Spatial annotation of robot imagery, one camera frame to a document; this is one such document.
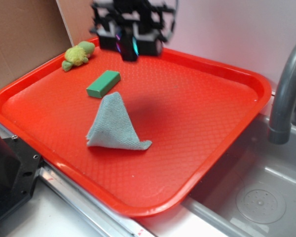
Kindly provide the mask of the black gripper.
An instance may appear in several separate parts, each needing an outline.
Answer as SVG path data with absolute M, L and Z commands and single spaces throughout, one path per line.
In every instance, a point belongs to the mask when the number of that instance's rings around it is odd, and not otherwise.
M 133 34 L 139 55 L 159 56 L 162 42 L 168 42 L 176 23 L 179 1 L 94 0 L 90 33 L 97 35 L 101 49 L 119 51 L 116 35 L 120 30 Z

